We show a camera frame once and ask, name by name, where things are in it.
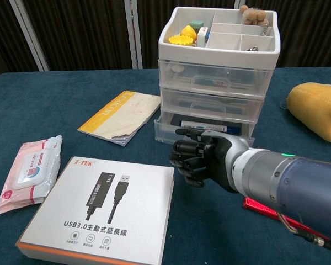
yellow pillow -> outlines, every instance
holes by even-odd
[[[289,111],[321,138],[331,142],[331,85],[304,83],[287,98]]]

blue pen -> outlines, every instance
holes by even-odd
[[[208,124],[208,123],[196,123],[193,121],[186,121],[186,120],[182,120],[180,122],[180,126],[184,127],[184,128],[221,131],[223,133],[229,133],[229,134],[233,134],[233,135],[240,135],[240,132],[241,132],[240,127],[215,125],[215,124]]]

wet wipes pack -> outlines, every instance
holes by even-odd
[[[41,203],[55,184],[62,137],[23,143],[0,195],[0,214]]]

green indicator light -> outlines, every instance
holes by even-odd
[[[289,153],[282,153],[281,155],[283,155],[283,156],[296,156],[296,155],[291,155]]]

yellow sponge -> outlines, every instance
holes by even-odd
[[[169,39],[171,44],[191,46],[193,44],[193,39],[190,36],[171,36]]]
[[[321,138],[331,142],[331,85],[304,83],[287,98],[289,111]]]

